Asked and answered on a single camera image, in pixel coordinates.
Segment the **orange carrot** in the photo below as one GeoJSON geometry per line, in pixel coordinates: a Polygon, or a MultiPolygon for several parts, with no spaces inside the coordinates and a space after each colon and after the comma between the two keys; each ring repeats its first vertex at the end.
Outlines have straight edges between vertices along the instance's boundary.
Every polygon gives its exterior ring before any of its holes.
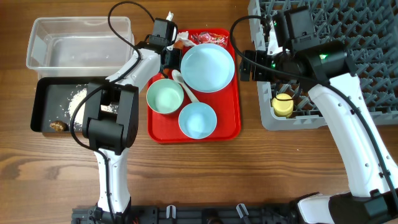
{"type": "Polygon", "coordinates": [[[180,69],[183,48],[183,42],[178,40],[174,43],[171,50],[165,51],[164,64],[160,71],[163,78],[169,78],[169,73],[172,70],[180,69]]]}

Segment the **yellow cup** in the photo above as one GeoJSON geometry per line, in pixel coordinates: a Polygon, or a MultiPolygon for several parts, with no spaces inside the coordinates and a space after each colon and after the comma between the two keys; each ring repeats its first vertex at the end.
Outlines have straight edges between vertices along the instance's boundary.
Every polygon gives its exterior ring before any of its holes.
{"type": "Polygon", "coordinates": [[[294,110],[294,102],[290,95],[280,93],[271,101],[271,106],[274,109],[274,114],[278,117],[288,118],[292,115],[294,110]]]}

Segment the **light blue bowl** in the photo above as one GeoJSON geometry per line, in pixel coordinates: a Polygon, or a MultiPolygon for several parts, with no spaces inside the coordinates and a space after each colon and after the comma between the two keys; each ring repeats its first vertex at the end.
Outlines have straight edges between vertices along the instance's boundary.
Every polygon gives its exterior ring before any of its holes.
{"type": "Polygon", "coordinates": [[[179,116],[178,125],[182,133],[192,139],[205,139],[216,129],[218,118],[214,109],[206,103],[190,103],[179,116]]]}

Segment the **white rice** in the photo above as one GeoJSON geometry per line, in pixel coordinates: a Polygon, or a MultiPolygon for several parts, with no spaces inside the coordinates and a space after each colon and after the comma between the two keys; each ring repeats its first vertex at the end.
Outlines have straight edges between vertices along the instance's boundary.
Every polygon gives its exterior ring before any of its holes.
{"type": "MultiPolygon", "coordinates": [[[[77,106],[82,101],[82,99],[84,99],[86,94],[87,94],[87,88],[83,88],[82,90],[78,90],[76,93],[72,94],[72,98],[71,98],[71,100],[69,102],[69,106],[68,106],[68,114],[69,114],[70,118],[73,116],[73,113],[75,112],[77,106]]],[[[83,104],[77,112],[77,115],[76,115],[76,118],[74,121],[75,129],[81,128],[83,125],[84,109],[85,109],[85,104],[83,104]]],[[[118,110],[118,105],[115,105],[112,103],[110,105],[101,105],[101,111],[116,113],[117,110],[118,110]]]]}

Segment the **brown food scrap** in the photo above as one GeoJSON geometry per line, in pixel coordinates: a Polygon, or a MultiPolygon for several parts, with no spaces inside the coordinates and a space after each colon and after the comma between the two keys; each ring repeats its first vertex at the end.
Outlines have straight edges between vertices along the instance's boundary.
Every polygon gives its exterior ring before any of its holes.
{"type": "Polygon", "coordinates": [[[68,125],[66,123],[64,123],[63,121],[53,121],[53,122],[50,123],[50,127],[55,132],[68,131],[68,125]]]}

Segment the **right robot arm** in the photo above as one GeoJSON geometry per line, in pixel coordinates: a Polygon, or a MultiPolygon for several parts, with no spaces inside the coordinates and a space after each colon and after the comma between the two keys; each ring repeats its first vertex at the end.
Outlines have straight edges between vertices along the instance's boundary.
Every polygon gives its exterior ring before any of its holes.
{"type": "Polygon", "coordinates": [[[397,218],[397,164],[369,114],[360,80],[344,43],[321,43],[306,6],[266,20],[270,41],[265,61],[242,54],[243,64],[269,78],[297,80],[324,117],[348,176],[349,192],[313,193],[291,202],[291,223],[384,223],[397,218]]]}

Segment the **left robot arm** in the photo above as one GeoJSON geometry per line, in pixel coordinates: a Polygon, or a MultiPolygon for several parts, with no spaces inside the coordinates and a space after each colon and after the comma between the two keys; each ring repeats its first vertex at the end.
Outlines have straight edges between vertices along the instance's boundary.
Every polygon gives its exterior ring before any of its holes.
{"type": "Polygon", "coordinates": [[[101,82],[89,83],[84,99],[83,135],[97,159],[100,196],[87,223],[133,223],[127,185],[127,156],[137,136],[139,93],[179,58],[175,37],[150,35],[133,47],[132,57],[101,82]]]}

